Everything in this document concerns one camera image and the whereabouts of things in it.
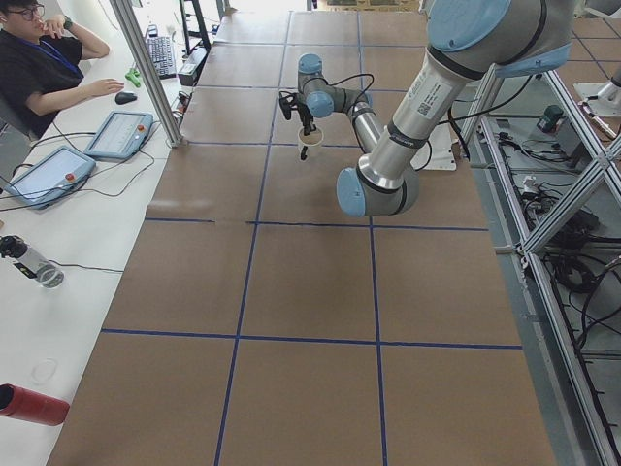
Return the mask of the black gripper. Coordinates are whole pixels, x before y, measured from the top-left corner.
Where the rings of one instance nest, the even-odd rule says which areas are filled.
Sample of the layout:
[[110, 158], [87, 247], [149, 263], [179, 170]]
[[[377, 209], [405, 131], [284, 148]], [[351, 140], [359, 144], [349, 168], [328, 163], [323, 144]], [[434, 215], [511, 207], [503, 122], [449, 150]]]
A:
[[303, 125], [303, 132], [305, 136], [309, 136], [311, 133], [311, 127], [313, 125], [313, 116], [308, 108], [308, 106], [303, 102], [297, 103], [297, 111], [300, 117], [300, 120]]

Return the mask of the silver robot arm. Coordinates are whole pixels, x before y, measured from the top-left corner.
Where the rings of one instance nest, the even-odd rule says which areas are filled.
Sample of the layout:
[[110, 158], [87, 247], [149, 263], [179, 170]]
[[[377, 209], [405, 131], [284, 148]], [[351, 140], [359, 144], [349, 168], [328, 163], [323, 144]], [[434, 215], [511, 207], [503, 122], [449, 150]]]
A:
[[427, 22], [420, 72], [386, 125], [361, 91], [337, 87], [313, 53], [298, 62], [296, 101], [304, 124], [331, 113], [348, 116], [364, 155], [337, 179], [341, 209], [350, 216], [392, 216], [418, 196], [416, 153], [467, 83], [494, 67], [500, 78], [535, 75], [570, 56], [573, 1], [437, 1]]

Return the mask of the person's hand on table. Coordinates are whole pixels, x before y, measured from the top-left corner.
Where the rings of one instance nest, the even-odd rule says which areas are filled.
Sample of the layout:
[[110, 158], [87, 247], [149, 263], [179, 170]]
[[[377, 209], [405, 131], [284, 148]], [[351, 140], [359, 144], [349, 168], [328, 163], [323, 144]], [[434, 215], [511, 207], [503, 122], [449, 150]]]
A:
[[116, 94], [125, 88], [123, 82], [115, 79], [102, 79], [88, 84], [88, 93], [91, 97], [100, 97]]

